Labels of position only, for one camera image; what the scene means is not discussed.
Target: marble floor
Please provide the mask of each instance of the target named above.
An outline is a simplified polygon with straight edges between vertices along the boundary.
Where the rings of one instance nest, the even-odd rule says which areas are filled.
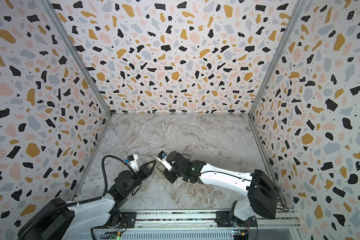
[[[237,171],[266,172],[246,115],[114,115],[81,190],[75,200],[99,196],[104,190],[101,158],[126,159],[138,154],[139,165],[160,151],[189,154],[216,167]],[[106,159],[108,189],[127,168]],[[153,173],[122,209],[225,209],[244,197],[214,185],[189,184],[177,179],[170,184]]]

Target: enclosure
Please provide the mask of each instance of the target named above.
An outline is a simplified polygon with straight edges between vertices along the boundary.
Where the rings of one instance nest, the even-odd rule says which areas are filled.
[[[160,151],[264,171],[303,234],[260,219],[259,239],[360,240],[360,0],[0,0],[0,239],[53,198],[101,195],[103,156]],[[245,197],[152,174],[128,198]]]

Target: wire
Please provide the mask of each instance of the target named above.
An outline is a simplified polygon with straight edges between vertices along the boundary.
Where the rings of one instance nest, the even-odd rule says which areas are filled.
[[[125,230],[124,230],[124,231],[120,232],[120,234],[121,234],[121,233],[125,233],[125,231],[126,231],[126,230],[127,230],[127,228],[128,228],[128,221],[127,221],[127,220],[125,220],[124,218],[123,218],[122,220],[124,220],[124,221],[127,223],[127,226],[125,227]]]
[[[107,157],[112,157],[114,159],[119,160],[120,162],[122,162],[125,166],[127,166],[129,168],[129,170],[132,172],[132,175],[135,175],[135,171],[131,168],[131,166],[129,166],[125,161],[121,160],[120,158],[113,156],[113,155],[106,155],[102,158],[101,160],[101,170],[103,171],[103,178],[104,178],[104,192],[102,194],[102,196],[104,197],[107,193],[108,190],[108,181],[107,181],[107,173],[106,173],[106,169],[104,166],[104,161],[106,160]]]
[[[96,240],[95,234],[93,233],[93,228],[91,228],[91,237],[93,240]]]
[[[93,202],[93,201],[100,200],[100,199],[102,199],[102,196],[94,197],[94,198],[91,198],[91,199],[81,200],[81,201],[78,201],[78,203],[79,204],[86,204],[88,202]]]
[[[123,222],[120,220],[120,222],[117,225],[119,225],[119,224],[120,224],[120,227],[116,231],[113,231],[111,233],[105,233],[105,234],[109,234],[109,236],[105,237],[105,238],[102,238],[102,239],[109,239],[112,235],[115,235],[115,233],[117,233],[120,230],[121,226],[123,225]]]
[[[191,159],[191,155],[184,153],[181,156],[183,156],[183,155],[188,155],[189,156],[188,160]]]
[[[259,225],[257,224],[257,218],[254,217],[254,219],[256,220],[256,237],[254,238],[254,240],[257,239],[258,235],[259,235]]]
[[[228,173],[225,173],[225,172],[218,172],[218,171],[206,171],[206,172],[200,173],[198,176],[200,177],[202,174],[207,173],[207,172],[222,173],[222,174],[226,174],[226,175],[229,175],[229,176],[232,176],[232,177],[236,177],[236,178],[241,179],[241,180],[245,180],[245,181],[252,182],[252,183],[258,185],[259,187],[261,187],[262,189],[264,189],[267,193],[269,193],[269,194],[271,195],[271,197],[273,197],[276,201],[278,201],[283,208],[286,208],[286,210],[285,210],[285,209],[279,209],[279,210],[289,211],[289,208],[288,208],[285,204],[283,204],[283,202],[281,202],[281,201],[279,201],[277,198],[275,198],[267,189],[265,189],[263,186],[261,186],[261,185],[258,184],[257,182],[254,182],[254,181],[252,181],[252,180],[248,180],[248,179],[245,179],[245,178],[240,178],[240,177],[238,177],[238,176],[231,175],[231,174],[228,174]]]

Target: terrazzo pattern wall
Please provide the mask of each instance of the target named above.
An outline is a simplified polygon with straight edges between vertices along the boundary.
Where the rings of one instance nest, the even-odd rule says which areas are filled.
[[[253,119],[307,239],[360,240],[360,1],[307,1]]]
[[[245,113],[295,1],[52,3],[112,112]]]
[[[0,239],[72,200],[105,117],[39,2],[0,1]]]

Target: metal frame edge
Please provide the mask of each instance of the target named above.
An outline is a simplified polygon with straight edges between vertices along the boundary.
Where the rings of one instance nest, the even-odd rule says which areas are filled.
[[[109,116],[109,118],[108,118],[108,120],[107,120],[107,122],[106,122],[106,125],[105,125],[105,127],[104,127],[104,129],[103,129],[103,131],[102,131],[102,133],[101,133],[101,135],[100,135],[100,138],[99,138],[99,140],[97,141],[97,144],[96,144],[96,146],[95,146],[95,149],[94,149],[93,152],[92,152],[92,155],[91,155],[91,157],[90,157],[90,159],[89,159],[89,162],[88,162],[87,166],[84,168],[84,172],[81,174],[81,177],[80,177],[80,180],[79,180],[79,184],[78,184],[77,187],[76,187],[75,194],[74,194],[73,197],[72,197],[72,201],[73,201],[73,199],[75,198],[76,194],[81,190],[81,187],[82,187],[83,184],[84,184],[84,180],[85,180],[85,178],[87,177],[87,174],[88,174],[88,172],[89,172],[89,169],[90,169],[91,166],[92,166],[93,161],[95,160],[97,151],[99,150],[99,147],[100,147],[100,145],[101,145],[101,142],[103,141],[103,139],[104,139],[104,137],[105,137],[105,135],[106,135],[106,132],[107,132],[107,130],[108,130],[108,127],[109,127],[109,124],[110,124],[111,121],[112,121],[112,116]]]
[[[112,113],[112,115],[244,115],[249,116],[248,113]]]
[[[273,174],[273,169],[272,169],[272,166],[270,165],[270,163],[268,161],[268,157],[267,157],[267,154],[265,152],[265,149],[264,149],[263,145],[261,144],[260,136],[256,132],[256,124],[255,124],[255,122],[254,122],[254,120],[252,118],[249,118],[249,122],[250,122],[250,126],[251,126],[252,133],[253,133],[253,136],[254,136],[254,140],[256,141],[257,147],[258,147],[259,152],[260,152],[261,159],[263,160],[265,169],[267,170],[267,174],[272,179],[272,181],[278,186],[278,188],[281,190],[279,182],[276,180],[276,177]]]
[[[56,11],[52,7],[52,3],[50,0],[39,0],[39,3],[41,4],[41,7],[43,8],[44,12],[48,16],[49,20],[53,24],[53,27],[58,32],[61,40],[63,41],[65,47],[67,48],[69,54],[73,58],[74,62],[76,63],[79,70],[84,75],[84,78],[87,79],[87,83],[89,84],[89,87],[92,91],[92,93],[97,98],[99,104],[103,108],[103,111],[106,113],[107,117],[110,117],[112,114],[104,101],[104,98],[101,96],[99,89],[97,88],[96,84],[92,81],[92,76],[87,70],[87,68],[84,65],[84,62],[81,60],[79,54],[76,51],[75,46],[71,42],[69,35],[67,31],[65,30],[64,26],[62,25]]]
[[[271,76],[279,62],[279,59],[281,58],[281,55],[283,54],[283,50],[287,46],[289,37],[291,36],[293,30],[295,29],[296,22],[305,6],[306,1],[307,0],[298,0],[298,2],[295,5],[295,8],[293,9],[291,19],[285,29],[285,33],[284,33],[283,37],[281,38],[280,44],[278,45],[276,52],[273,55],[273,58],[271,60],[271,65],[269,66],[268,71],[265,74],[264,80],[260,85],[259,91],[257,92],[256,97],[252,103],[251,109],[249,111],[250,116],[253,116],[253,114],[256,110],[256,106],[260,102],[261,95],[264,93],[267,85],[269,84],[269,82],[271,80]]]

